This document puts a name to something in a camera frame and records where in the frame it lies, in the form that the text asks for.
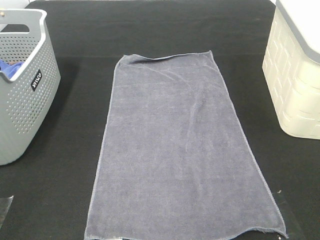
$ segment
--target black surface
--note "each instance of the black surface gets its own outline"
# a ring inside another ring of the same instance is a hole
[[[320,239],[320,141],[280,129],[262,72],[272,3],[36,1],[28,7],[48,12],[61,83],[25,154],[0,166],[0,197],[14,195],[1,240],[83,239],[117,61],[123,54],[208,50],[271,191],[282,190],[307,240]],[[293,237],[295,231],[288,229]],[[236,239],[278,236],[251,231]]]

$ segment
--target blue cloth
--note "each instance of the blue cloth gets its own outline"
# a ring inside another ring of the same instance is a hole
[[[15,75],[22,64],[24,64],[23,61],[10,65],[0,59],[0,71],[2,71],[10,79],[13,77],[13,75]]]

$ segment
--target gray towel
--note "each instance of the gray towel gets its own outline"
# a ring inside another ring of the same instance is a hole
[[[116,65],[85,240],[286,228],[211,51]]]

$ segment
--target plastic bin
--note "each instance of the plastic bin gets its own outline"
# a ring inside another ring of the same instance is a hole
[[[19,158],[43,122],[60,82],[45,18],[38,9],[0,10],[0,24],[29,32],[0,32],[0,59],[24,61],[10,79],[0,72],[0,165]]]
[[[320,139],[320,1],[277,0],[262,69],[280,126]]]

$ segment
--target bin lid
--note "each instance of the bin lid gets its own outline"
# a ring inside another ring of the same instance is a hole
[[[304,53],[320,63],[320,0],[277,0],[275,4]]]

